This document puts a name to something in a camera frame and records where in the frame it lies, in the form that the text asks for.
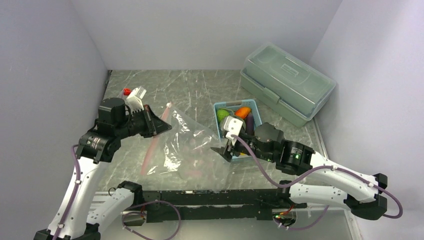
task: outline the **clear plastic bag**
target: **clear plastic bag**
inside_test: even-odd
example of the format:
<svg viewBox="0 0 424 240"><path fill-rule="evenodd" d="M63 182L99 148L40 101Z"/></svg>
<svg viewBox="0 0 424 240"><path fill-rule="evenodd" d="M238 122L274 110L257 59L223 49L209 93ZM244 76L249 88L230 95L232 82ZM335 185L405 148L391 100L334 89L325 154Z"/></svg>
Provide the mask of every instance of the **clear plastic bag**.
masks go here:
<svg viewBox="0 0 424 240"><path fill-rule="evenodd" d="M162 119L172 129L153 138L141 174L160 180L161 190L223 189L230 163L211 150L222 145L219 137L173 106Z"/></svg>

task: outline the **toy vegetable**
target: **toy vegetable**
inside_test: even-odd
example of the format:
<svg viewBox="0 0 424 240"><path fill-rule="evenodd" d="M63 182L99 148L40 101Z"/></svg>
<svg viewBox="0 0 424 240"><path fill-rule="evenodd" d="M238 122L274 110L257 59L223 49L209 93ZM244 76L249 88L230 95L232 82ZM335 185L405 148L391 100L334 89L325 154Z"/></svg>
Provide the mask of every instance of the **toy vegetable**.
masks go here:
<svg viewBox="0 0 424 240"><path fill-rule="evenodd" d="M216 111L216 118L218 120L218 123L222 122L222 120L229 115L230 115L230 113L227 110L222 109L222 108L220 108Z"/></svg>
<svg viewBox="0 0 424 240"><path fill-rule="evenodd" d="M246 133L249 135L253 135L255 132L255 121L252 113L249 113L246 117Z"/></svg>
<svg viewBox="0 0 424 240"><path fill-rule="evenodd" d="M250 107L243 106L235 112L235 115L239 116L242 119L245 119L251 111L252 110L250 109Z"/></svg>

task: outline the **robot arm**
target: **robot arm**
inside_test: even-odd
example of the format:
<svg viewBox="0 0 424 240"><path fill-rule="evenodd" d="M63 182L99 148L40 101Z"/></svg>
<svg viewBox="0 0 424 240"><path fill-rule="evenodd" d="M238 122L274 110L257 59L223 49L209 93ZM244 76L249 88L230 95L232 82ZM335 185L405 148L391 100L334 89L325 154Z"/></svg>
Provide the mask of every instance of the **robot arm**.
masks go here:
<svg viewBox="0 0 424 240"><path fill-rule="evenodd" d="M99 182L121 147L121 140L137 134L150 138L171 129L149 105L143 105L144 93L144 89L136 88L129 94L126 99L131 108L118 97L101 102L93 128L79 139L75 168L59 210L48 228L37 232L35 240L98 240L119 213L143 197L139 195L140 185L123 182L109 200L89 213Z"/></svg>
<svg viewBox="0 0 424 240"><path fill-rule="evenodd" d="M318 203L342 207L351 210L360 218L369 220L377 220L387 211L387 199L373 187L379 186L383 189L387 187L388 179L384 174L367 175L350 170L327 159L308 146L285 140L283 132L269 123L258 126L253 136L242 131L242 124L241 120L231 116L224 119L221 123L221 130L228 139L227 144L225 147L212 148L229 162L233 155L238 156L240 153L251 155L248 149L237 140L239 138L247 143L257 158L275 163L276 169L289 175L300 176L316 167L331 166L329 169L315 170L308 175L330 186L295 183L290 187L283 188L283 191L290 196L288 201L296 204ZM366 183L344 171L337 170L337 168L362 177Z"/></svg>

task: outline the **white wall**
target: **white wall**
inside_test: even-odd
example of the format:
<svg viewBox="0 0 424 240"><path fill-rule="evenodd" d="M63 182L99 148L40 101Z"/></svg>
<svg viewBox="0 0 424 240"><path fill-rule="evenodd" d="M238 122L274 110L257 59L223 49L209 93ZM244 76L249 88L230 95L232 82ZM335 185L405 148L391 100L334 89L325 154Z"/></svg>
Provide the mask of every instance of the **white wall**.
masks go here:
<svg viewBox="0 0 424 240"><path fill-rule="evenodd" d="M361 220L365 239L424 234L423 13L420 0L344 0L310 61L338 83L317 116L330 158L388 175L407 210L398 220Z"/></svg>
<svg viewBox="0 0 424 240"><path fill-rule="evenodd" d="M68 0L0 1L0 239L33 239L71 178L107 69Z"/></svg>
<svg viewBox="0 0 424 240"><path fill-rule="evenodd" d="M240 69L273 42L308 61L342 0L72 0L112 70Z"/></svg>

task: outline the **red bottle cap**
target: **red bottle cap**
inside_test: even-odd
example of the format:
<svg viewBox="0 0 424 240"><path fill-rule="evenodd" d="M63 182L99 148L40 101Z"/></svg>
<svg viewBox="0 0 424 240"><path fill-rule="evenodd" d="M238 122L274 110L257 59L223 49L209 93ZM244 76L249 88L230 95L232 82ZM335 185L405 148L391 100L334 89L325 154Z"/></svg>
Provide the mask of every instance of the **red bottle cap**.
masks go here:
<svg viewBox="0 0 424 240"><path fill-rule="evenodd" d="M123 95L124 95L124 96L128 96L128 95L130 95L130 93L131 93L131 89L129 89L129 88L124 88L124 89L123 89Z"/></svg>

